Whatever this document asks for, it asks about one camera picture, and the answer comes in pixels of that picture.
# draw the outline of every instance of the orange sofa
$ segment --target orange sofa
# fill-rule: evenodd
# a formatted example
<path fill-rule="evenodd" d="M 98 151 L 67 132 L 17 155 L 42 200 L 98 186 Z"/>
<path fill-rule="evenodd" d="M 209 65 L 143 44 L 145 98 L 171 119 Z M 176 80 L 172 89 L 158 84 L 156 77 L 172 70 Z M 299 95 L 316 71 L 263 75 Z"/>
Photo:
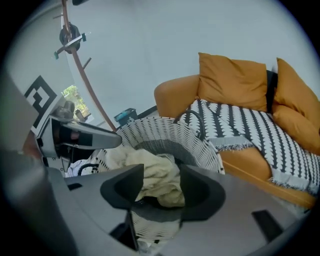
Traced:
<path fill-rule="evenodd" d="M 154 90 L 159 115 L 175 118 L 184 112 L 198 96 L 199 75 L 166 81 Z M 316 198 L 307 192 L 283 188 L 268 181 L 272 172 L 267 161 L 254 148 L 220 152 L 225 171 L 250 182 L 267 193 L 291 203 L 312 208 Z"/>

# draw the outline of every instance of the couch armrest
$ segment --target couch armrest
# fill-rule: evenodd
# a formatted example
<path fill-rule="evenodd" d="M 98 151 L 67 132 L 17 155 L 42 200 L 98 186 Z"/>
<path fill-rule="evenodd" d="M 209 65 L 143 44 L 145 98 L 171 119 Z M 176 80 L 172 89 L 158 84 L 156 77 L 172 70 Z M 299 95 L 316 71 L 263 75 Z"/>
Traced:
<path fill-rule="evenodd" d="M 163 82 L 154 90 L 160 117 L 176 118 L 195 101 L 198 95 L 199 75 L 190 75 Z"/>

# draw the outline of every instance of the window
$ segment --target window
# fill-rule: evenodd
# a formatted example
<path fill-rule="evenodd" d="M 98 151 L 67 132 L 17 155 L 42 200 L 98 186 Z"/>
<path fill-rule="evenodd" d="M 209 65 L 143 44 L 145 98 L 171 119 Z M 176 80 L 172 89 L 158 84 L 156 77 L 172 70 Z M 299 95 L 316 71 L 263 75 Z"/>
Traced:
<path fill-rule="evenodd" d="M 91 113 L 84 103 L 84 100 L 82 99 L 78 88 L 75 85 L 71 85 L 62 92 L 62 95 L 67 101 L 71 101 L 74 103 L 75 109 L 73 118 L 85 122 L 91 115 Z"/>

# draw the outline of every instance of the small plastic container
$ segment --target small plastic container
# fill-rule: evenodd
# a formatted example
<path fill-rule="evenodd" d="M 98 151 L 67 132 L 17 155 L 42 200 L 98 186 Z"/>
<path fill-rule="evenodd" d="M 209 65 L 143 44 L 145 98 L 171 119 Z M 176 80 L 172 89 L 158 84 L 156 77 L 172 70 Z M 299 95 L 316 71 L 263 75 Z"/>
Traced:
<path fill-rule="evenodd" d="M 117 114 L 114 117 L 114 120 L 117 121 L 120 126 L 125 126 L 127 123 L 130 123 L 138 119 L 136 109 L 128 108 L 125 111 L 122 111 L 120 114 Z"/>

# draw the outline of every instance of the white cloth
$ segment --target white cloth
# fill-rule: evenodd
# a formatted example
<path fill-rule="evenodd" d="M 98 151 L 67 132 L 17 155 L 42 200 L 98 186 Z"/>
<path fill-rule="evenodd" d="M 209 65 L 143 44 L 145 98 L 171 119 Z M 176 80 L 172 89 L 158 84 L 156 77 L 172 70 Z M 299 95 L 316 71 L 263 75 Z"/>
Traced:
<path fill-rule="evenodd" d="M 185 198 L 180 187 L 180 170 L 170 154 L 154 155 L 145 149 L 130 146 L 108 149 L 105 163 L 110 170 L 144 164 L 143 186 L 136 201 L 156 197 L 163 207 L 183 207 Z"/>

